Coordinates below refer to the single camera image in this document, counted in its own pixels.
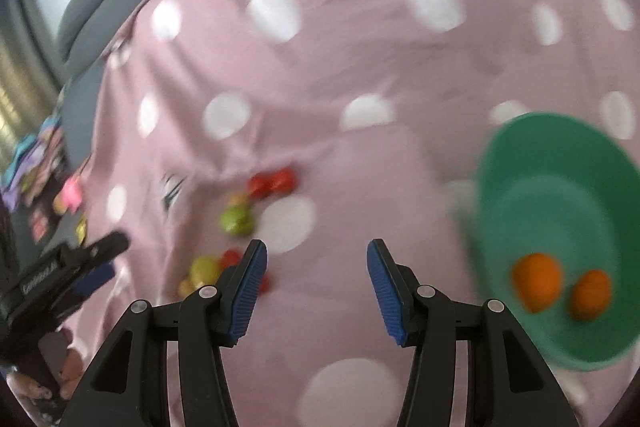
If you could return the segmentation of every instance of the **green fruit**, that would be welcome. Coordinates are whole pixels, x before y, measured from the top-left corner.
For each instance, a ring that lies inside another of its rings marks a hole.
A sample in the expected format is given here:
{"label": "green fruit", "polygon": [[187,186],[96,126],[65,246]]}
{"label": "green fruit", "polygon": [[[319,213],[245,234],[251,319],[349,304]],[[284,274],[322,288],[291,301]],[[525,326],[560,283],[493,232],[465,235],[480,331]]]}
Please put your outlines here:
{"label": "green fruit", "polygon": [[213,257],[198,257],[191,265],[190,278],[193,287],[198,289],[203,286],[215,284],[220,277],[220,264]]}
{"label": "green fruit", "polygon": [[245,204],[230,206],[220,216],[220,228],[231,235],[251,235],[255,230],[251,208]]}

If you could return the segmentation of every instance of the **green bowl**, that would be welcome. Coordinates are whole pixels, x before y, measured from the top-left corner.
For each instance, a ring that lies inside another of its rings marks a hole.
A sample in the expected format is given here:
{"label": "green bowl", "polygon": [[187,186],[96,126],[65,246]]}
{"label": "green bowl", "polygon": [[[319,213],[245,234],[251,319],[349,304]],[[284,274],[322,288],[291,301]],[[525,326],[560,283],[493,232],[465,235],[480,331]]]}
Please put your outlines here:
{"label": "green bowl", "polygon": [[[498,131],[478,174],[486,294],[507,304],[547,362],[589,371],[623,357],[640,335],[640,176],[625,152],[574,118],[530,113]],[[539,314],[523,309],[511,283],[514,263],[532,252],[564,269],[562,297]],[[581,323],[568,298],[591,269],[609,274],[613,302]]]}

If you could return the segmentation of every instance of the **pink toy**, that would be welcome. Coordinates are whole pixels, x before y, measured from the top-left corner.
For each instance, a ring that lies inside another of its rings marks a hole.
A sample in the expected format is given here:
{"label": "pink toy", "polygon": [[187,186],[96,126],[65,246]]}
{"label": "pink toy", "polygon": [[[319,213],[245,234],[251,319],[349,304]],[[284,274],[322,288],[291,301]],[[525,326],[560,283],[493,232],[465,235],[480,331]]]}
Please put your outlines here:
{"label": "pink toy", "polygon": [[77,176],[71,176],[62,187],[60,192],[62,203],[69,212],[75,214],[82,204],[82,187]]}

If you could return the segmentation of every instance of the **pink blanket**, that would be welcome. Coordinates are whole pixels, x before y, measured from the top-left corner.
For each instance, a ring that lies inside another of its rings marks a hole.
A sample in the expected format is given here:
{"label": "pink blanket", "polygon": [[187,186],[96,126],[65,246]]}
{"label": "pink blanket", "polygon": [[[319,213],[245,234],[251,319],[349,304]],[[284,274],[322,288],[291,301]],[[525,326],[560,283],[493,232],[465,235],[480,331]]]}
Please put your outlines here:
{"label": "pink blanket", "polygon": [[[76,347],[89,360],[129,303],[175,301],[194,257],[244,248],[218,229],[226,199],[293,164],[299,189],[256,208],[273,289],[223,355],[239,422],[395,425],[412,353],[386,335],[368,241],[481,301],[442,184],[472,177],[496,127],[528,110],[582,118],[640,160],[639,12],[638,0],[146,0],[108,53],[85,179],[90,239],[120,228],[132,246],[71,320]],[[579,375],[585,425],[630,371],[625,359]]]}

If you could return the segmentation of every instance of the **red tomato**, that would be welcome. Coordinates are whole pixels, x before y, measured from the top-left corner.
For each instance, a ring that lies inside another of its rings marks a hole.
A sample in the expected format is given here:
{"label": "red tomato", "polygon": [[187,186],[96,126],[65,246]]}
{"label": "red tomato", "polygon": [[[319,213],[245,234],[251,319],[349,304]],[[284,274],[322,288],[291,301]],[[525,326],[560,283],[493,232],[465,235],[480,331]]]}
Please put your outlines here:
{"label": "red tomato", "polygon": [[262,278],[262,282],[260,283],[260,288],[258,289],[258,295],[263,293],[267,293],[271,289],[271,279],[268,274],[264,274]]}
{"label": "red tomato", "polygon": [[276,194],[290,194],[297,186],[298,180],[291,167],[285,167],[271,176],[271,190]]}
{"label": "red tomato", "polygon": [[249,178],[246,189],[251,198],[261,200],[271,194],[271,180],[267,174],[259,172]]}
{"label": "red tomato", "polygon": [[241,259],[242,256],[238,250],[227,250],[222,254],[222,259],[220,259],[220,268],[224,270],[230,266],[238,266]]}

